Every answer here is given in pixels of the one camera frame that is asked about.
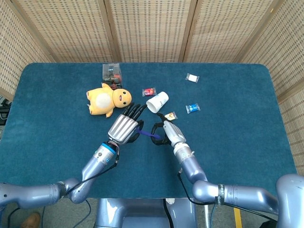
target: plush toy face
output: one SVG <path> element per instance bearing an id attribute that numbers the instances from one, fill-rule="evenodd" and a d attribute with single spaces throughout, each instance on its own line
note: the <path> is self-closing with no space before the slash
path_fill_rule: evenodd
<path id="1" fill-rule="evenodd" d="M 113 102 L 118 108 L 128 106 L 132 101 L 132 97 L 129 91 L 125 89 L 116 89 L 113 92 Z"/>

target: shoe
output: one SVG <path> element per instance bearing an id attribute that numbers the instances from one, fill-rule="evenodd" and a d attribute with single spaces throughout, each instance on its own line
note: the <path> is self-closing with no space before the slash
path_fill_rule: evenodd
<path id="1" fill-rule="evenodd" d="M 35 212 L 31 214 L 22 224 L 21 228 L 39 228 L 40 214 Z"/>

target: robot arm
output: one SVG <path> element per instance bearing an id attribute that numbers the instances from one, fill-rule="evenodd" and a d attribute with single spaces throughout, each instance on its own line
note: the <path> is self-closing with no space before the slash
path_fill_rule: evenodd
<path id="1" fill-rule="evenodd" d="M 212 184 L 208 182 L 204 170 L 199 165 L 194 152 L 186 144 L 181 130 L 162 114 L 158 114 L 163 122 L 167 143 L 174 148 L 173 152 L 179 161 L 187 179 L 193 184 L 194 198 L 201 202 L 216 201 L 218 204 L 230 204 L 247 209 L 278 214 L 276 197 L 267 190 L 257 187 Z"/>
<path id="2" fill-rule="evenodd" d="M 115 165 L 118 162 L 119 146 L 125 143 L 132 143 L 139 133 L 132 136 L 137 127 L 141 130 L 143 121 L 136 121 L 146 105 L 138 109 L 136 105 L 132 109 L 131 104 L 119 115 L 108 132 L 109 141 L 104 142 L 96 150 L 91 160 L 82 170 L 82 181 L 75 178 L 60 181 L 55 184 L 24 187 L 8 183 L 0 183 L 0 214 L 4 207 L 10 202 L 16 202 L 20 208 L 28 209 L 41 206 L 53 205 L 60 198 L 69 197 L 74 203 L 83 202 L 104 167 L 116 155 Z"/>

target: woven panel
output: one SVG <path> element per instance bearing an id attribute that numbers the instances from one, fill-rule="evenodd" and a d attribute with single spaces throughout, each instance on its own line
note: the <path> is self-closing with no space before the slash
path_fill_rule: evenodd
<path id="1" fill-rule="evenodd" d="M 4 0 L 0 0 L 0 88 L 13 98 L 23 68 L 50 60 Z"/>
<path id="2" fill-rule="evenodd" d="M 204 0 L 186 61 L 232 62 L 271 2 Z"/>
<path id="3" fill-rule="evenodd" d="M 304 88 L 282 102 L 280 109 L 297 171 L 304 175 Z"/>
<path id="4" fill-rule="evenodd" d="M 110 3 L 122 61 L 178 61 L 190 0 Z"/>
<path id="5" fill-rule="evenodd" d="M 20 1 L 60 62 L 112 62 L 97 0 Z"/>
<path id="6" fill-rule="evenodd" d="M 280 95 L 304 78 L 304 0 L 289 0 L 261 33 L 243 62 L 262 63 Z"/>

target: red candy wrapper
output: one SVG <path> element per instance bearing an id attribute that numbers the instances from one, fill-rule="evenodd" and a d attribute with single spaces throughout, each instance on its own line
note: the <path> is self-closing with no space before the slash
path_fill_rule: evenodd
<path id="1" fill-rule="evenodd" d="M 149 89 L 142 90 L 142 96 L 153 96 L 153 95 L 156 95 L 155 88 L 149 88 Z"/>

